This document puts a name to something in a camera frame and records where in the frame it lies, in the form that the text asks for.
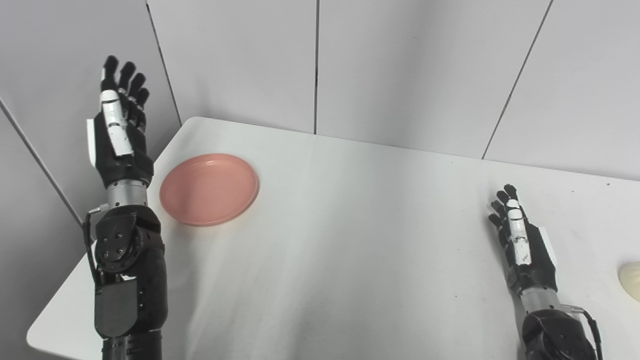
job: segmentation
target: robot finger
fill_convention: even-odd
[[[137,73],[133,80],[131,80],[131,86],[129,87],[129,99],[133,102],[138,100],[138,94],[142,85],[144,85],[145,80],[147,80],[141,72]]]
[[[518,194],[517,194],[516,188],[512,184],[504,185],[504,191],[507,194],[509,194],[509,197],[511,197],[512,199],[518,200]]]
[[[498,213],[498,215],[500,215],[501,219],[507,218],[507,213],[506,211],[504,211],[504,206],[499,201],[493,201],[491,203],[491,207],[495,210],[496,213]]]
[[[147,88],[142,88],[138,92],[137,103],[141,110],[145,108],[145,103],[147,103],[147,99],[149,98],[149,90]]]
[[[509,195],[507,195],[506,192],[503,192],[502,190],[500,190],[499,192],[497,192],[495,194],[495,196],[498,197],[498,199],[500,199],[500,201],[502,201],[503,204],[506,204],[507,201],[509,201]]]
[[[136,66],[131,61],[127,61],[126,64],[120,70],[120,79],[118,80],[118,92],[127,95],[129,91],[129,80],[136,72]]]
[[[500,219],[500,217],[496,214],[491,214],[489,215],[489,221],[495,225],[498,229],[500,229],[500,227],[502,227],[502,220]]]
[[[102,66],[102,81],[100,82],[101,91],[116,89],[115,72],[117,68],[118,59],[113,55],[109,55]]]

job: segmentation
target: robotic hand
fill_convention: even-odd
[[[144,75],[133,76],[132,62],[122,67],[116,83],[117,67],[118,60],[109,56],[100,112],[87,120],[89,157],[108,195],[108,204],[89,211],[83,224],[95,282],[95,329],[104,339],[103,360],[161,360],[160,328],[168,306],[160,221],[147,206],[154,174],[145,138],[149,92],[142,87]],[[95,226],[94,257],[91,215],[107,209]]]
[[[596,354],[582,324],[571,315],[582,313],[593,333],[597,359],[602,360],[600,334],[594,319],[581,307],[560,304],[556,267],[540,230],[527,219],[516,188],[507,184],[497,196],[500,201],[491,204],[497,215],[491,214],[489,220],[498,229],[509,265],[507,283],[527,312],[522,324],[527,359],[595,360]]]

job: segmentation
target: black fingertip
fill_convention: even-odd
[[[137,73],[133,77],[133,80],[131,80],[131,86],[129,87],[129,96],[132,96],[134,99],[137,98],[138,92],[140,91],[142,85],[145,83],[145,80],[147,79],[142,73]]]
[[[149,98],[149,90],[147,90],[147,88],[140,89],[140,91],[138,92],[138,105],[141,108],[144,108],[148,98]]]
[[[501,217],[505,217],[506,213],[504,212],[504,206],[497,200],[491,203],[491,207],[498,213]]]
[[[507,195],[507,193],[503,192],[502,190],[497,192],[495,195],[498,197],[498,199],[500,199],[500,201],[502,201],[505,204],[507,203],[507,201],[509,201],[509,195]]]
[[[496,227],[502,226],[502,221],[500,220],[500,217],[498,217],[498,215],[496,214],[489,215],[489,221]]]
[[[118,68],[118,58],[116,58],[113,55],[109,55],[107,57],[107,60],[104,62],[104,70],[107,72],[107,74],[114,74],[116,72],[116,69]]]
[[[516,193],[516,187],[512,184],[504,185],[504,191],[509,194],[512,199],[518,200],[518,194]]]
[[[131,80],[131,76],[136,72],[136,66],[131,61],[127,61],[126,64],[120,70],[120,80],[118,82],[118,87],[123,88],[125,90],[129,89],[129,80]]]

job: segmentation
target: silver cylindrical joint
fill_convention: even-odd
[[[539,286],[528,288],[522,292],[520,300],[522,300],[522,305],[527,311],[527,314],[542,309],[558,309],[564,311],[558,299],[558,294],[550,288]]]
[[[118,180],[107,188],[109,209],[124,205],[147,205],[147,187],[139,180]]]

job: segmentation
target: white wall panel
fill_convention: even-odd
[[[179,128],[144,0],[21,0],[0,4],[0,98],[81,215],[106,200],[86,153],[106,56],[147,76],[153,158]]]
[[[59,359],[26,335],[80,259],[82,232],[2,111],[0,168],[0,357]]]
[[[555,1],[486,158],[640,180],[639,15]]]
[[[321,0],[317,133],[480,158],[548,0]]]
[[[182,119],[313,132],[316,0],[149,0]]]

